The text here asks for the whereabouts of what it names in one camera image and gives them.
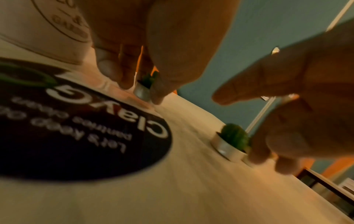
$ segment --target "blue-gray wall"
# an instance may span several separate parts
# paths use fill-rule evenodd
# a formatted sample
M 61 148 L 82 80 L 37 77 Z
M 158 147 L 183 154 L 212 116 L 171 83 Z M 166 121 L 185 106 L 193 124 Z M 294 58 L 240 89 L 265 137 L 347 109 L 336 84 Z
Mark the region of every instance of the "blue-gray wall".
M 178 94 L 212 113 L 225 123 L 246 128 L 265 102 L 253 100 L 221 107 L 211 100 L 212 93 L 225 81 L 274 47 L 324 32 L 348 0 L 243 0 L 238 14 L 219 51 L 202 78 L 178 90 Z M 352 7 L 343 17 L 354 15 Z

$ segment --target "hand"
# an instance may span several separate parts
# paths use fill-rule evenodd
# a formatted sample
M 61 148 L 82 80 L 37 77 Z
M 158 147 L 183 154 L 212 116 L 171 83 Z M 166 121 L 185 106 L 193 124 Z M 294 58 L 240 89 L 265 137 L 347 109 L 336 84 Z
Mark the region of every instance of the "hand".
M 91 28 L 97 66 L 123 89 L 156 65 L 151 99 L 199 78 L 232 22 L 238 0 L 75 0 Z
M 264 57 L 213 100 L 228 105 L 291 93 L 300 98 L 273 110 L 252 137 L 251 162 L 263 163 L 274 152 L 276 170 L 291 173 L 302 157 L 354 155 L 354 20 Z

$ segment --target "sticker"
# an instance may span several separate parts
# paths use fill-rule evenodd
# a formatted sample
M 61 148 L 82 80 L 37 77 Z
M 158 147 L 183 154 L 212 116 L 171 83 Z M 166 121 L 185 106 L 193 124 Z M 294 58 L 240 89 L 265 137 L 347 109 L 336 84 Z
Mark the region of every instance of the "sticker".
M 90 28 L 74 0 L 32 0 L 39 13 L 59 32 L 79 41 L 90 41 Z
M 112 178 L 168 153 L 172 135 L 163 118 L 60 78 L 67 72 L 0 59 L 0 175 Z

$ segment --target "round cactus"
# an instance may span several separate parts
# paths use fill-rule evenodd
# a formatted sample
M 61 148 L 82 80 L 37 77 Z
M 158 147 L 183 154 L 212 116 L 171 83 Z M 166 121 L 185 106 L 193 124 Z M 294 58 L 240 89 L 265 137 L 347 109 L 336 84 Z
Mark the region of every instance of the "round cactus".
M 220 137 L 242 152 L 245 152 L 249 143 L 248 134 L 236 124 L 225 125 L 221 130 Z
M 143 86 L 145 86 L 146 88 L 149 89 L 151 87 L 152 83 L 155 81 L 155 78 L 158 76 L 158 74 L 159 74 L 158 71 L 154 71 L 152 76 L 148 73 L 148 74 L 144 75 L 139 82 L 140 82 L 140 84 L 142 84 Z

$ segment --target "beige table surface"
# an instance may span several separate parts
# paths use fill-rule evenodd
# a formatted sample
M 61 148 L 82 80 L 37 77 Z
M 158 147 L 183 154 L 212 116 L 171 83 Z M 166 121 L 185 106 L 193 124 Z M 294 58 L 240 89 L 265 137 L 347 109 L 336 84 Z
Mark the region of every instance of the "beige table surface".
M 83 66 L 64 64 L 0 41 L 0 56 L 85 73 L 82 82 L 114 97 L 93 50 Z M 132 175 L 96 182 L 44 183 L 0 179 L 1 224 L 346 224 L 342 212 L 274 161 L 250 168 L 217 154 L 209 141 L 223 123 L 170 94 L 155 107 L 173 134 L 170 153 Z

